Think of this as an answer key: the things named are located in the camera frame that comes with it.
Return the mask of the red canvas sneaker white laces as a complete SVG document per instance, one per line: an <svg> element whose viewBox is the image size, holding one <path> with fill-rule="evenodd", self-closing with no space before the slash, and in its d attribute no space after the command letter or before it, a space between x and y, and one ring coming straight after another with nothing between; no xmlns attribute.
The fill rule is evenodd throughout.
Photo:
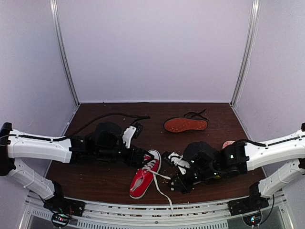
<svg viewBox="0 0 305 229"><path fill-rule="evenodd" d="M141 199L145 195L151 183L154 182L157 191L167 198L170 206L171 215L173 215L173 202L166 194L164 194L160 190L157 180L158 176L166 180L170 180L170 178L159 173L162 166L162 159L160 153L154 149L149 150L146 154L149 153L154 155L155 159L152 162L143 165L143 167L139 168L136 171L132 183L129 187L129 195L133 199Z"/></svg>

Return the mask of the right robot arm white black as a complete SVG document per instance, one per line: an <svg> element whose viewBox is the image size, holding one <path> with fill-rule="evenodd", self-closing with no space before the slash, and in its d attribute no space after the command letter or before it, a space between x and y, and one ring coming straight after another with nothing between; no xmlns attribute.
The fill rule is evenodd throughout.
<svg viewBox="0 0 305 229"><path fill-rule="evenodd" d="M168 185L183 194L189 193L195 184L217 176L232 178L259 167L286 161L271 176L260 180L252 188L252 194L244 200L247 210L255 210L263 198L270 198L277 190L305 173L305 128L265 142L238 140L218 151L208 143L193 142L183 155L171 153L165 157L178 167L178 172Z"/></svg>

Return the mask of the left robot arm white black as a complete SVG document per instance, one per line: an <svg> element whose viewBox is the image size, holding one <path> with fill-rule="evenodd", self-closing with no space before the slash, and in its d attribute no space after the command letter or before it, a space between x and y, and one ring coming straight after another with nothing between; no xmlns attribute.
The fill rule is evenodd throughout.
<svg viewBox="0 0 305 229"><path fill-rule="evenodd" d="M98 124L95 131L85 137L49 137L23 133L13 129L11 123L4 123L0 129L0 174L13 177L24 188L38 194L46 208L64 212L75 204L64 197L60 184L37 174L22 162L22 158L73 165L122 161L131 167L158 171L160 154L156 150L145 151L132 145L132 140L141 131L140 123L123 131L117 124L106 122Z"/></svg>

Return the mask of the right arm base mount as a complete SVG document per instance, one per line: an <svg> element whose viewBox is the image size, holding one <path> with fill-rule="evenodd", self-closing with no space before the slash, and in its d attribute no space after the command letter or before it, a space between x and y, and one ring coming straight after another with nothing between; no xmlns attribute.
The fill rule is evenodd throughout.
<svg viewBox="0 0 305 229"><path fill-rule="evenodd" d="M250 227L258 227L265 222L261 209L269 206L268 200L269 198L261 196L259 182L256 182L250 186L248 197L231 200L227 204L231 216L246 214L243 216L244 223Z"/></svg>

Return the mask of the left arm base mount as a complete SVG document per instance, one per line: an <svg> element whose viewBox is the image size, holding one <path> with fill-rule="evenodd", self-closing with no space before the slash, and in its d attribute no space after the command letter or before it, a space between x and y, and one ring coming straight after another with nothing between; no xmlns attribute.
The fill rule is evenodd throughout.
<svg viewBox="0 0 305 229"><path fill-rule="evenodd" d="M81 217L85 203L83 201L65 198L61 185L52 181L54 185L54 196L50 199L42 199L43 207L52 213L51 223L56 228L66 227L72 220L72 216Z"/></svg>

